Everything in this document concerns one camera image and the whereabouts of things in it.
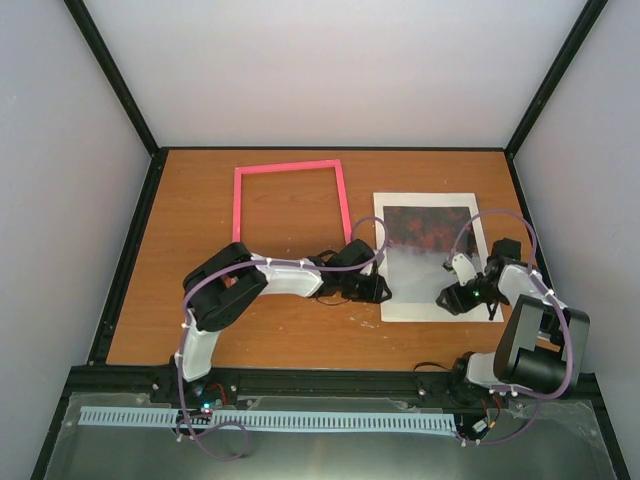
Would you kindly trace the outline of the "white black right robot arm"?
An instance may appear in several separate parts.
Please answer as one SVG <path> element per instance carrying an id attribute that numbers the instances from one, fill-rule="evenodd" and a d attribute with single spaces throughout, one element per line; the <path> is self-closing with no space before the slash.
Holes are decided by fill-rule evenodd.
<path id="1" fill-rule="evenodd" d="M 458 316 L 485 305 L 494 317 L 500 306 L 511 308 L 494 352 L 467 352 L 456 359 L 456 382 L 482 387 L 490 394 L 524 394 L 544 400 L 572 393 L 590 318 L 560 301 L 540 272 L 521 261 L 518 241 L 496 241 L 482 271 L 464 253 L 449 256 L 443 268 L 456 277 L 436 298 L 436 305 L 448 313 Z"/>

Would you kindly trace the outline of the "pink picture frame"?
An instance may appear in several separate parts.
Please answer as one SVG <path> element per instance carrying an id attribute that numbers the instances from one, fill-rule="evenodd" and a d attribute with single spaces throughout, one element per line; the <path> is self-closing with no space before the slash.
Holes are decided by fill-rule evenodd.
<path id="1" fill-rule="evenodd" d="M 349 243 L 351 241 L 353 227 L 350 220 L 350 210 L 347 198 L 346 184 L 344 180 L 344 172 L 342 163 L 339 159 L 311 160 L 236 167 L 234 169 L 233 176 L 234 183 L 231 233 L 232 241 L 239 242 L 241 240 L 242 180 L 245 176 L 321 169 L 330 169 L 334 172 L 343 235 L 345 242 Z"/>

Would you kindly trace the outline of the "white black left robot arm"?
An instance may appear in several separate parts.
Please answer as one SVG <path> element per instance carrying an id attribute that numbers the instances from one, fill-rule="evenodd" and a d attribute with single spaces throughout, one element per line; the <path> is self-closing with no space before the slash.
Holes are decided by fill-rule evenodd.
<path id="1" fill-rule="evenodd" d="M 274 259 L 233 242 L 183 280 L 185 321 L 175 354 L 178 373 L 172 388 L 186 402 L 208 390 L 212 356 L 220 333 L 260 296 L 321 298 L 338 294 L 352 302 L 381 304 L 392 292 L 378 267 L 384 257 L 356 239 L 342 250 L 300 260 Z"/>

